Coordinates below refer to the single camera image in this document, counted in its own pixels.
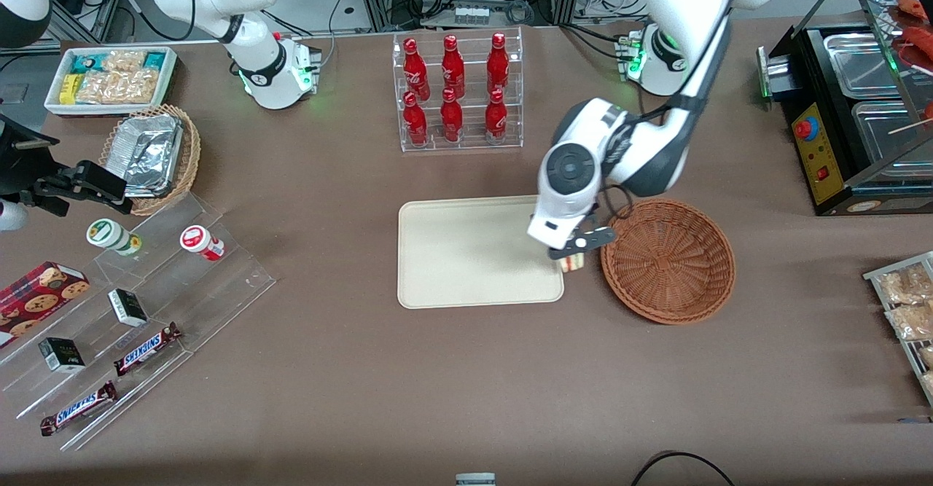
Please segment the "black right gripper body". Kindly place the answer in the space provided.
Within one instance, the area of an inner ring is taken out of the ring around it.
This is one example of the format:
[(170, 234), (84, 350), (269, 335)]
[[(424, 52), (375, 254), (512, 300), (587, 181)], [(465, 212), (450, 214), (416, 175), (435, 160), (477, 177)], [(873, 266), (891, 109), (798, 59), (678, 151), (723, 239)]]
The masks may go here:
[(1, 115), (1, 195), (17, 197), (36, 181), (59, 173), (50, 147), (57, 138), (42, 135)]

